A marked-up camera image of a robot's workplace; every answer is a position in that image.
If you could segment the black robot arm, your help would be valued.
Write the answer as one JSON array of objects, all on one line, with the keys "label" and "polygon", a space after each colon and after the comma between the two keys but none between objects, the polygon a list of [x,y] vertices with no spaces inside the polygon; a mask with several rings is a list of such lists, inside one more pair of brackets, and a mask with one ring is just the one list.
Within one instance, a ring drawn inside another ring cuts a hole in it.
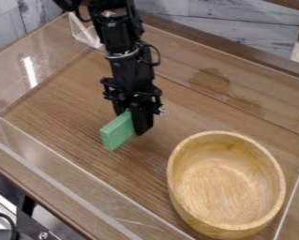
[{"label": "black robot arm", "polygon": [[143,21],[134,0],[53,0],[83,22],[93,22],[101,43],[106,47],[111,76],[101,83],[105,98],[115,113],[130,111],[137,135],[143,135],[161,113],[162,90],[154,85],[154,69],[162,58],[158,48],[143,39]]}]

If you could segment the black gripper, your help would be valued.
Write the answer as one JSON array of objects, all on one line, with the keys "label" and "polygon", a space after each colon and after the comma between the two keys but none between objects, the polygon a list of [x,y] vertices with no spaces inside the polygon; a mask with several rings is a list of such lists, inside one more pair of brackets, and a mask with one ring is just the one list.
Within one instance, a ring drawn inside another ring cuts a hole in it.
[{"label": "black gripper", "polygon": [[105,77],[105,99],[113,103],[117,115],[130,108],[134,131],[143,135],[153,127],[154,114],[161,113],[162,90],[154,85],[154,62],[150,48],[137,48],[131,52],[106,55],[110,61],[111,77]]}]

